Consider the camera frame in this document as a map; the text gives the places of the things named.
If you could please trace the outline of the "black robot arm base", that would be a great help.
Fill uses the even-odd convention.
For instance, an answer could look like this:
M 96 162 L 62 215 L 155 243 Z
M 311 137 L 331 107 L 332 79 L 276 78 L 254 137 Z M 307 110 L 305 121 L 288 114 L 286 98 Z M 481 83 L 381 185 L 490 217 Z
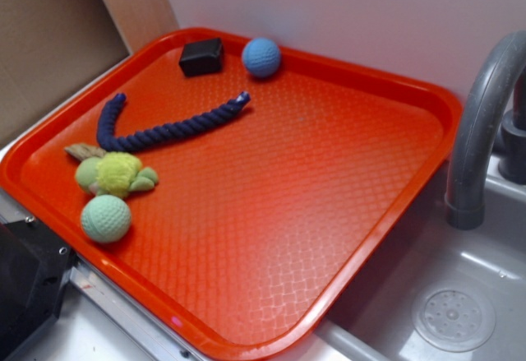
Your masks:
M 33 216 L 1 225 L 1 359 L 11 360 L 60 317 L 75 252 Z

